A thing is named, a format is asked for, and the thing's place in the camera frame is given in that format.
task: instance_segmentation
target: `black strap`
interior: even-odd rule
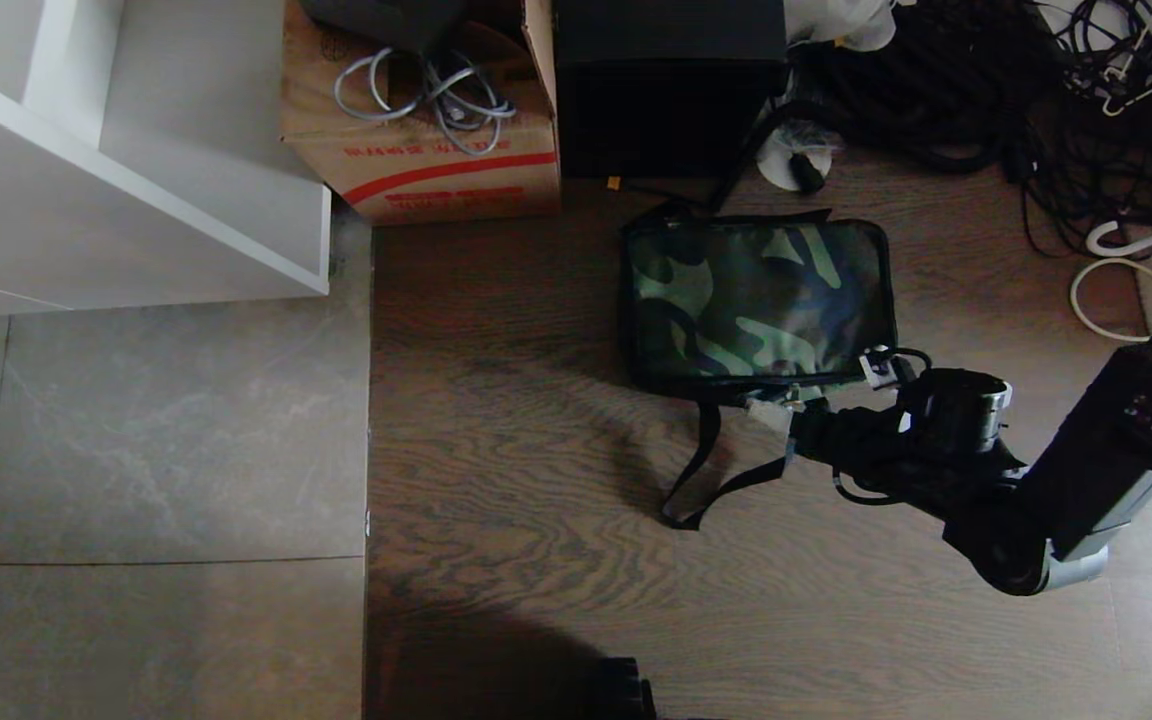
[[[704,467],[705,460],[708,460],[710,453],[714,449],[714,444],[718,442],[719,430],[723,427],[723,416],[718,410],[718,406],[712,404],[712,402],[698,402],[696,407],[700,409],[700,442],[696,446],[696,452],[692,454],[691,460],[687,461],[687,467],[682,469],[682,473],[679,473],[679,478],[673,483],[669,495],[664,499],[664,506],[660,507],[660,514],[664,515],[666,523],[676,530],[699,530],[700,518],[704,518],[705,511],[718,501],[719,497],[728,495],[728,493],[736,492],[740,488],[748,488],[756,486],[756,484],[775,480],[781,477],[781,473],[785,473],[785,457],[776,457],[776,460],[772,460],[765,465],[745,470],[743,473],[736,475],[735,478],[723,483],[723,486],[713,497],[708,498],[699,510],[692,511],[685,518],[679,520],[669,515],[669,501],[679,494],[682,486],[685,486],[687,480],[690,480],[692,475],[696,475],[696,471]]]

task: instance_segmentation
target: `black wheel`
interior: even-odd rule
[[[631,657],[600,660],[590,680],[589,720],[657,720],[652,687]]]

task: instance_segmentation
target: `camouflage bag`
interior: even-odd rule
[[[713,450],[720,406],[819,397],[824,386],[863,381],[869,348],[897,346],[886,234],[861,220],[826,222],[828,213],[698,219],[662,206],[622,228],[630,378],[700,407],[700,446],[662,508],[672,526],[699,529],[719,497],[785,468],[773,460],[710,492],[699,510],[676,509]]]

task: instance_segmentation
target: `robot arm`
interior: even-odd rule
[[[896,404],[834,414],[809,402],[791,418],[791,454],[832,465],[849,500],[945,521],[942,538],[1002,592],[1101,574],[1108,541],[1152,497],[1152,344],[1115,351],[1031,467],[1000,437],[1009,384],[961,369],[915,377],[892,355],[865,363],[870,384],[899,387]],[[877,497],[847,491],[842,475]]]

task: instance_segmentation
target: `white cabinet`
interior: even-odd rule
[[[0,313],[324,295],[283,0],[0,0]]]

